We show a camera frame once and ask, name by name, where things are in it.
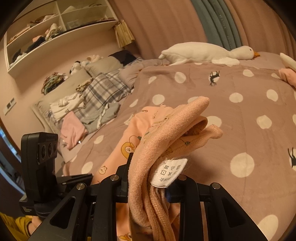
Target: orange beak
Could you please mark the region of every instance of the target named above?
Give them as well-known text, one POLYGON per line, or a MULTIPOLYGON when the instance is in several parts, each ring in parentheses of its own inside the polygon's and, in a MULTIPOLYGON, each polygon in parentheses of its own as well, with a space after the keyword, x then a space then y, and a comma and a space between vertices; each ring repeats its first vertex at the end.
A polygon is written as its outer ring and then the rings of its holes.
POLYGON ((254 51, 254 58, 257 58, 259 56, 260 56, 260 54, 254 51))

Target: plaid fabric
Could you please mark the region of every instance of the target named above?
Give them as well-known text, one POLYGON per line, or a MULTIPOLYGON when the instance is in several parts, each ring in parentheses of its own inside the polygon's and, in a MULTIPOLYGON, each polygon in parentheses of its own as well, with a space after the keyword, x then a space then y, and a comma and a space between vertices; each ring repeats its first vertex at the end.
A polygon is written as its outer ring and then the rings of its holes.
MULTIPOLYGON (((118 70, 107 74, 100 73, 84 91, 85 108, 74 110, 78 119, 81 120, 83 117, 86 117, 88 113, 93 113, 104 108, 107 103, 112 103, 113 101, 118 102, 126 97, 131 90, 121 82, 119 72, 132 64, 137 64, 142 61, 142 58, 137 58, 135 61, 118 70)), ((63 120, 57 122, 51 110, 48 112, 48 119, 50 119, 59 130, 62 128, 63 120)))

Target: yellow sleeve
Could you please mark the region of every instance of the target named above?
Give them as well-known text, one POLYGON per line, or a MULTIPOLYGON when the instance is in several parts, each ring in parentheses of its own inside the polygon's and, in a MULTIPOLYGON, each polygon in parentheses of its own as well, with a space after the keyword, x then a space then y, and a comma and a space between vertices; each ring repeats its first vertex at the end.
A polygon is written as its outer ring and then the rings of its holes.
POLYGON ((30 237, 28 225, 32 220, 31 218, 18 217, 17 219, 14 219, 4 213, 0 213, 0 218, 17 241, 28 240, 30 237))

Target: metal screw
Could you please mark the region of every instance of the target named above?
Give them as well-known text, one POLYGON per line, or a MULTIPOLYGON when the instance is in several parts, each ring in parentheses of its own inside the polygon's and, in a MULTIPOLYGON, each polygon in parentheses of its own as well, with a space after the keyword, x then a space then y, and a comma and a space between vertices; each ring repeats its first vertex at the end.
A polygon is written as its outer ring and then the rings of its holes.
POLYGON ((112 176, 110 177, 110 179, 111 179, 112 181, 117 181, 117 180, 119 179, 119 176, 116 175, 116 174, 114 174, 114 175, 112 175, 112 176))
POLYGON ((85 188, 85 184, 84 184, 84 183, 79 183, 79 184, 77 184, 76 188, 77 188, 78 190, 82 190, 82 189, 85 188))
POLYGON ((213 183, 213 184, 212 184, 212 187, 213 187, 214 189, 219 189, 221 186, 220 186, 219 183, 213 183))
POLYGON ((187 179, 187 177, 185 175, 179 175, 178 179, 181 181, 185 181, 187 179))

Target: polka dot blanket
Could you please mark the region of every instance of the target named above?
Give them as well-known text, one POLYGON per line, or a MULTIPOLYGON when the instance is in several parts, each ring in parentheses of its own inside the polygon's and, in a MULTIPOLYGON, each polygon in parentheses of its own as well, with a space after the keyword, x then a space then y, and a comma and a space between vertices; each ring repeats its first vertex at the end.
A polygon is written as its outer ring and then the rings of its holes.
MULTIPOLYGON (((278 240, 296 213, 296 93, 275 70, 217 64, 147 67, 117 118, 81 148, 64 174, 104 174, 108 167, 102 164, 143 107, 176 108, 198 96, 210 99, 202 115, 224 134, 192 152, 183 173, 199 183, 220 183, 268 240, 278 240)), ((133 141, 123 154, 133 151, 133 141)))

